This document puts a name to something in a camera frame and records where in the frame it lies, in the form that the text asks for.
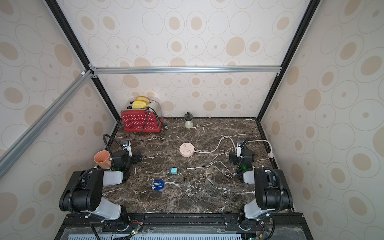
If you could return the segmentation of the teal usb charger adapter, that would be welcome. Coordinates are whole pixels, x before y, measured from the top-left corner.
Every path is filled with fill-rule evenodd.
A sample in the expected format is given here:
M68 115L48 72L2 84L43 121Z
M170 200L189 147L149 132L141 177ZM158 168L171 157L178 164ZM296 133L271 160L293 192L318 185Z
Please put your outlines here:
M178 169L177 168L170 168L169 170L171 175L177 175L178 174Z

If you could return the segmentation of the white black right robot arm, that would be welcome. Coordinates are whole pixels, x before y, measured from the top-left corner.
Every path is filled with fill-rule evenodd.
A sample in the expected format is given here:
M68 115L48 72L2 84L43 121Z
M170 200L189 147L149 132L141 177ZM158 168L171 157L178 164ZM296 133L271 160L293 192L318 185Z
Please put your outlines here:
M248 139L240 141L236 150L229 154L230 162L237 166L235 176L255 187L254 199L239 212L239 222L260 221L271 214L289 210L293 197L282 170L253 165L255 153L247 148Z

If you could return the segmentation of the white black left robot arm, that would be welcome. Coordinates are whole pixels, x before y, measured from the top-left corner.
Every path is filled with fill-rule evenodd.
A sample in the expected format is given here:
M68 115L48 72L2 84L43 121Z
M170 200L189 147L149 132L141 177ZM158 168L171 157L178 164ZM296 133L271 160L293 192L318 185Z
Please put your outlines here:
M142 160L141 154L133 154L131 142L117 142L108 134L103 135L106 149L94 156L96 166L75 171L65 187L59 207L63 212L80 216L95 216L102 222L131 221L124 206L114 204L103 197L103 187L124 184L130 177L130 168Z

